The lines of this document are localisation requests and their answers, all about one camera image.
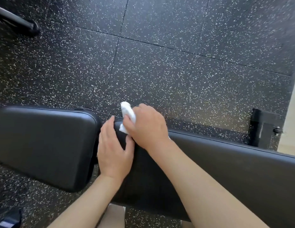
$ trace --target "white cloth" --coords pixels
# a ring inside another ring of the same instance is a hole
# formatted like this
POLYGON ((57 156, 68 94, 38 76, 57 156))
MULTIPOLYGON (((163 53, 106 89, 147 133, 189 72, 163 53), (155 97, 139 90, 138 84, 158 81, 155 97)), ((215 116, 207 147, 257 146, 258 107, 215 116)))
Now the white cloth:
MULTIPOLYGON (((134 111, 132 110, 132 107, 130 107, 130 104, 126 101, 123 101, 121 103, 121 112, 122 116, 125 117, 125 115, 128 115, 130 117, 130 120, 135 123, 136 122, 136 115, 134 111)), ((120 125, 119 131, 129 134, 123 124, 120 125)))

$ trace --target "black object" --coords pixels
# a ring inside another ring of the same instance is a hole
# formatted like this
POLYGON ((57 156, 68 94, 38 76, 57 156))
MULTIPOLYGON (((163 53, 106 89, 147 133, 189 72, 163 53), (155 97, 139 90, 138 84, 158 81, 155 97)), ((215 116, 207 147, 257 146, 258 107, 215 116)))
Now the black object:
POLYGON ((88 183, 100 119, 82 110, 0 108, 0 163, 69 192, 88 183))
MULTIPOLYGON (((121 123, 115 122, 115 130, 125 147, 126 135, 119 132, 121 123)), ((169 136, 267 225, 295 228, 295 156, 177 130, 169 130, 169 136)), ((189 220, 173 185, 139 146, 113 202, 189 220)))
POLYGON ((278 119, 278 114, 254 108, 250 121, 250 145, 268 149, 272 136, 282 133, 277 126, 278 119))
POLYGON ((0 222, 0 228, 19 228, 21 227, 22 214, 20 209, 12 209, 6 213, 0 222))
POLYGON ((34 37, 40 32, 40 26, 34 20, 25 20, 0 7, 0 20, 9 24, 9 26, 18 33, 34 37))

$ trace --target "person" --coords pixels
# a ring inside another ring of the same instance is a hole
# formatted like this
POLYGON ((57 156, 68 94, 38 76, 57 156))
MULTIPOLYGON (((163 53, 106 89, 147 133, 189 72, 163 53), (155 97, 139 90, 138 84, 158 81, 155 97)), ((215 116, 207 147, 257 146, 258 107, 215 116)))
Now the person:
POLYGON ((129 117, 123 119, 130 134, 126 137, 125 150, 116 137, 114 117, 111 117, 99 135, 100 176, 48 228, 94 228, 106 209, 98 227, 124 227, 124 210, 108 205, 130 172, 134 141, 149 153, 172 182, 194 227, 268 227, 169 139, 165 119, 159 112, 145 104, 134 107, 133 111, 135 124, 129 117))

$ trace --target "person's right arm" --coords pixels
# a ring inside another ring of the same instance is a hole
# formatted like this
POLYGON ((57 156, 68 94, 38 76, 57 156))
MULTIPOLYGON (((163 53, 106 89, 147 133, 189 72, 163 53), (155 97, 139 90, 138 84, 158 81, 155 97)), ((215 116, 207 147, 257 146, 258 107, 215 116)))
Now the person's right arm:
POLYGON ((123 125, 172 182, 195 227, 268 227, 168 138, 160 113, 145 104, 133 110, 136 123, 125 117, 123 125))

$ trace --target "crumpled white tissue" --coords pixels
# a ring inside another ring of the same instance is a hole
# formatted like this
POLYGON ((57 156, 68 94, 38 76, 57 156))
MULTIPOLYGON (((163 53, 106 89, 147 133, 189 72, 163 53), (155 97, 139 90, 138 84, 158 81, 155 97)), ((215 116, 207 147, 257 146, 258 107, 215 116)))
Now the crumpled white tissue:
MULTIPOLYGON (((126 101, 123 101, 120 105, 121 105, 122 116, 125 117, 125 115, 128 115, 130 117, 131 122, 135 123, 136 115, 134 111, 132 110, 132 107, 130 107, 130 104, 126 101)), ((129 134, 123 124, 120 125, 119 131, 129 134)))

